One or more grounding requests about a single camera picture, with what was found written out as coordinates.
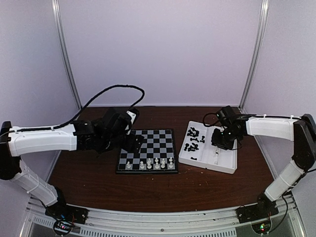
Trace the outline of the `black white chessboard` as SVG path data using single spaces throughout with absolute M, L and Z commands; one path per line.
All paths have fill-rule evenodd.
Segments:
M 137 129 L 132 130 L 132 134 L 144 136 L 143 144 L 139 153 L 129 153 L 123 149 L 117 161 L 117 174 L 177 174 L 178 173 L 178 156 L 175 146 L 174 130 L 168 129 Z M 173 157 L 173 168 L 169 168 L 169 158 Z M 152 168 L 147 169 L 147 159 L 152 160 Z M 155 158 L 159 159 L 159 169 L 155 169 Z M 165 160 L 165 169 L 161 169 L 161 160 Z M 131 168 L 126 169 L 127 162 L 130 162 Z M 144 163 L 145 169 L 139 168 L 140 162 Z

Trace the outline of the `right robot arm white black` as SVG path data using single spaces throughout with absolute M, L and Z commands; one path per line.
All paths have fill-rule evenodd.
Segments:
M 224 150 L 235 149 L 246 136 L 257 141 L 274 142 L 275 158 L 290 155 L 289 163 L 257 197 L 253 214 L 265 217 L 276 200 L 293 189 L 316 162 L 316 124 L 310 114 L 300 117 L 235 114 L 226 109 L 216 112 L 221 128 L 214 129 L 211 144 Z

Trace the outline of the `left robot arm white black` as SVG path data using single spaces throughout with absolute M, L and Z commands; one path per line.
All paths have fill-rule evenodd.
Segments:
M 116 147 L 137 153 L 144 137 L 132 134 L 131 125 L 123 121 L 104 125 L 101 120 L 76 120 L 64 127 L 21 128 L 6 121 L 0 131 L 0 178 L 17 183 L 36 196 L 50 214 L 67 219 L 71 208 L 62 191 L 39 178 L 21 155 L 56 150 L 95 150 L 101 154 Z

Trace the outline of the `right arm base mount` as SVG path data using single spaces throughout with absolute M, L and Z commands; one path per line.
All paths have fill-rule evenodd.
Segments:
M 240 206 L 236 209 L 237 218 L 240 224 L 252 222 L 269 216 L 279 214 L 276 201 L 271 201 L 264 192 L 258 195 L 257 203 L 249 206 Z

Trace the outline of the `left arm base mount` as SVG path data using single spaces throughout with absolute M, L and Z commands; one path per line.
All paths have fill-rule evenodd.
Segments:
M 71 206 L 66 203 L 63 192 L 55 187 L 57 192 L 57 202 L 53 205 L 44 205 L 47 216 L 51 216 L 56 220 L 85 224 L 88 210 L 82 207 Z

